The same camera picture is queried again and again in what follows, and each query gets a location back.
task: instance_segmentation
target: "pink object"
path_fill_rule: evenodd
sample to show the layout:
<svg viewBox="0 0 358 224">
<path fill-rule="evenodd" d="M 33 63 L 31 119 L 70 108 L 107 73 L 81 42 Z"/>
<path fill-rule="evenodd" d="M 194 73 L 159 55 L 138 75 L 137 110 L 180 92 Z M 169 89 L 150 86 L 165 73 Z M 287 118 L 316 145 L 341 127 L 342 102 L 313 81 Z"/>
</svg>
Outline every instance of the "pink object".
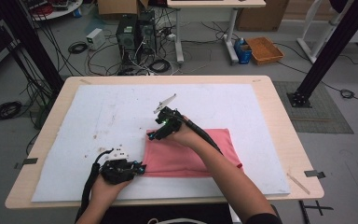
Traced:
<svg viewBox="0 0 358 224">
<path fill-rule="evenodd" d="M 242 169 L 242 163 L 232 146 L 228 129 L 207 129 L 223 155 L 235 166 Z M 191 148 L 167 139 L 150 141 L 146 138 L 146 164 L 144 176 L 158 177 L 203 177 L 211 176 L 200 157 Z"/>
</svg>

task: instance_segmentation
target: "person's right arm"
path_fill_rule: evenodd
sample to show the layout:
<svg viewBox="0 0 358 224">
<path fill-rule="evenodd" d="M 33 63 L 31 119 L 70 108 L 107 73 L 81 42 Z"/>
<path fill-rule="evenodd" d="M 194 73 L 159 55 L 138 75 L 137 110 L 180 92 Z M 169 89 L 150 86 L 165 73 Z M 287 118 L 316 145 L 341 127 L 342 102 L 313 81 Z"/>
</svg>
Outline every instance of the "person's right arm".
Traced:
<svg viewBox="0 0 358 224">
<path fill-rule="evenodd" d="M 252 180 L 185 124 L 168 139 L 192 148 L 200 156 L 242 223 L 257 214 L 275 215 L 266 197 Z"/>
</svg>

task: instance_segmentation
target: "white mat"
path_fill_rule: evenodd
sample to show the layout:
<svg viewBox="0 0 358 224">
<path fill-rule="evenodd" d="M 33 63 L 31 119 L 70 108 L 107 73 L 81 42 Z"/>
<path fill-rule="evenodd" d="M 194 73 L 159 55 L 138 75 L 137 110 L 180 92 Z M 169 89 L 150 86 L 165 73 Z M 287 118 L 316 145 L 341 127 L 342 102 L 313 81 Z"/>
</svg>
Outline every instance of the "white mat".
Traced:
<svg viewBox="0 0 358 224">
<path fill-rule="evenodd" d="M 228 128 L 245 173 L 264 194 L 290 192 L 253 88 L 246 84 L 80 86 L 51 148 L 33 202 L 80 201 L 103 149 L 122 147 L 141 161 L 145 131 L 160 127 L 153 111 L 177 108 L 204 129 Z M 120 200 L 222 196 L 210 177 L 136 176 Z"/>
</svg>

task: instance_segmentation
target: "human arm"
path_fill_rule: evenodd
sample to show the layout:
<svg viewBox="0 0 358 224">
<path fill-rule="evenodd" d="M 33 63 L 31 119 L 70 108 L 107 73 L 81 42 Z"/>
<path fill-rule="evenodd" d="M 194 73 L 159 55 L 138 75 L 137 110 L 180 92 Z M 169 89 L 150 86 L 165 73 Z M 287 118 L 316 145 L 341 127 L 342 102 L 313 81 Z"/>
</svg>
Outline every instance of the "human arm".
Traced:
<svg viewBox="0 0 358 224">
<path fill-rule="evenodd" d="M 100 223 L 106 210 L 112 205 L 121 190 L 129 184 L 130 181 L 125 181 L 117 185 L 111 185 L 104 181 L 101 175 L 98 175 L 92 186 L 89 206 L 76 224 Z"/>
<path fill-rule="evenodd" d="M 242 223 L 257 214 L 275 215 L 269 202 L 252 180 L 191 129 L 182 125 L 178 132 L 167 138 L 192 148 L 200 156 Z"/>
</svg>

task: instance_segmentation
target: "floor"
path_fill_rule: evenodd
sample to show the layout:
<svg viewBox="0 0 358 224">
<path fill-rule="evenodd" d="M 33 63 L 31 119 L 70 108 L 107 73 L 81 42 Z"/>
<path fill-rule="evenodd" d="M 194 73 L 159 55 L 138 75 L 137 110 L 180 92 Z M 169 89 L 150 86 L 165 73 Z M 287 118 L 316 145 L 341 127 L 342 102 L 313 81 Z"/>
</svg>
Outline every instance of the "floor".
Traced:
<svg viewBox="0 0 358 224">
<path fill-rule="evenodd" d="M 223 29 L 226 22 L 217 23 Z M 52 33 L 67 57 L 67 48 L 76 41 L 85 41 L 85 36 L 94 28 L 102 28 L 106 35 L 115 33 L 117 24 L 113 21 L 103 21 L 98 15 L 90 13 L 82 18 L 71 15 L 58 18 L 49 23 Z M 235 31 L 239 37 L 266 36 L 284 52 L 281 63 L 307 73 L 311 63 L 299 57 L 295 52 L 304 56 L 296 39 L 301 36 L 301 21 L 283 21 L 278 32 L 273 33 L 245 33 Z M 317 36 L 324 27 L 323 22 L 316 22 L 310 36 Z M 184 23 L 182 25 L 183 39 L 193 41 L 215 40 L 215 31 L 199 22 Z M 40 32 L 40 38 L 52 61 L 57 64 L 54 48 Z M 167 60 L 174 61 L 172 43 L 165 47 Z M 279 63 L 257 66 L 254 63 L 230 65 L 224 45 L 216 44 L 184 44 L 185 60 L 181 68 L 172 63 L 173 69 L 162 75 L 267 75 L 274 81 L 302 81 L 305 74 Z M 350 43 L 341 53 L 358 63 L 358 46 Z M 71 55 L 69 62 L 83 76 L 85 71 L 86 52 Z M 93 72 L 106 73 L 108 67 L 119 62 L 117 46 L 110 46 L 102 50 L 92 59 Z M 71 76 L 64 67 L 60 74 Z M 327 72 L 324 82 L 339 90 L 347 89 L 355 92 L 358 97 L 358 64 L 352 63 L 347 57 L 338 57 Z M 22 71 L 17 64 L 7 57 L 0 63 L 0 104 L 9 101 L 29 100 L 25 93 L 21 93 L 27 85 Z M 320 206 L 333 207 L 334 210 L 323 210 L 321 216 L 317 209 L 307 209 L 310 223 L 358 223 L 358 100 L 343 99 L 339 92 L 328 89 L 341 113 L 351 125 L 354 134 L 323 134 L 298 133 L 314 169 L 324 172 L 326 178 L 321 179 L 325 195 L 318 200 Z M 15 169 L 16 163 L 26 158 L 26 148 L 38 130 L 29 118 L 18 118 L 0 121 L 0 223 L 71 223 L 76 216 L 77 208 L 9 210 L 5 208 L 5 200 L 15 182 L 20 170 Z M 283 223 L 305 223 L 298 202 L 272 202 L 278 209 Z M 316 205 L 315 201 L 305 201 L 305 205 Z"/>
</svg>

